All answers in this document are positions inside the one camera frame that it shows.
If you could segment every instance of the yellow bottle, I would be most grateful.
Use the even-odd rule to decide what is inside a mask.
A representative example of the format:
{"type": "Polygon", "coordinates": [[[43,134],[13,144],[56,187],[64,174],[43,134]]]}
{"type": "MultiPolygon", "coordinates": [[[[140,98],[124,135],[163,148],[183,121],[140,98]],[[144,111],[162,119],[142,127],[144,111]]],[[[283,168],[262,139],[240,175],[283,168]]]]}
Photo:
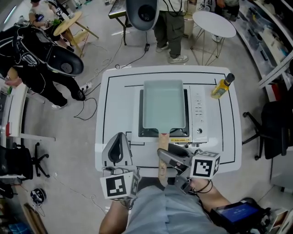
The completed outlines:
{"type": "Polygon", "coordinates": [[[235,80],[235,76],[232,73],[229,73],[226,79],[220,80],[215,89],[212,91],[211,96],[219,99],[226,91],[229,90],[229,86],[233,80],[235,80]]]}

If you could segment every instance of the display screen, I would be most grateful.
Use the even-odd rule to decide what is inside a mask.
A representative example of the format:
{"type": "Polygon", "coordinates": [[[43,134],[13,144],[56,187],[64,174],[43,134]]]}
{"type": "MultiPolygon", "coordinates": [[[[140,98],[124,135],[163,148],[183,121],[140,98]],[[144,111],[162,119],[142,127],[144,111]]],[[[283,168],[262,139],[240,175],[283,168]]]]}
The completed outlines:
{"type": "Polygon", "coordinates": [[[37,22],[40,22],[43,18],[44,18],[43,15],[39,15],[38,18],[37,18],[37,22]]]}
{"type": "Polygon", "coordinates": [[[240,206],[224,210],[218,210],[217,212],[223,215],[225,218],[229,219],[232,223],[234,223],[258,212],[258,209],[250,206],[247,203],[244,203],[240,206]]]}

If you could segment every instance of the power strip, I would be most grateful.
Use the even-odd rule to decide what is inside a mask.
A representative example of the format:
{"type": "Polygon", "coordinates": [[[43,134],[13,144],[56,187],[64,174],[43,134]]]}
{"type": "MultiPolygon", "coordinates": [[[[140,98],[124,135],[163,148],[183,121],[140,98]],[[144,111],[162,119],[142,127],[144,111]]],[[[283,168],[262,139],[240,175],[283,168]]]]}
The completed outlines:
{"type": "Polygon", "coordinates": [[[86,91],[89,91],[92,88],[92,83],[88,82],[79,88],[85,93],[86,91]]]}

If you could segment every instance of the wooden handle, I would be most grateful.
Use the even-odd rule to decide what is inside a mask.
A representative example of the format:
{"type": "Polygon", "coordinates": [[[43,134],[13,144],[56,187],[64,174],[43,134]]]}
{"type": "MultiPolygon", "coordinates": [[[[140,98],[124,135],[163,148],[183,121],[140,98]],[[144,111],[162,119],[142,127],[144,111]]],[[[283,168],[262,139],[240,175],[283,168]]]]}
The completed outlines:
{"type": "MultiPolygon", "coordinates": [[[[159,148],[160,149],[168,150],[169,138],[170,138],[169,133],[167,133],[167,134],[159,133],[159,148]]],[[[159,180],[161,183],[166,177],[166,169],[167,169],[167,164],[164,161],[159,160],[159,175],[158,175],[158,177],[159,177],[159,180]]]]}

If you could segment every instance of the blue shirt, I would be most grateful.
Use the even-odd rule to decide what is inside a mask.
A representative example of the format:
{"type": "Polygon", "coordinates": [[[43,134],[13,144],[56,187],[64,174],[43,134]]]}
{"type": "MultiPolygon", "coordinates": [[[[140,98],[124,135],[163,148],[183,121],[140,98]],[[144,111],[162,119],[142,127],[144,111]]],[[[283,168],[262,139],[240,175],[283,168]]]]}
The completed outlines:
{"type": "Polygon", "coordinates": [[[227,234],[203,212],[199,198],[184,195],[175,186],[155,186],[137,194],[124,234],[227,234]]]}

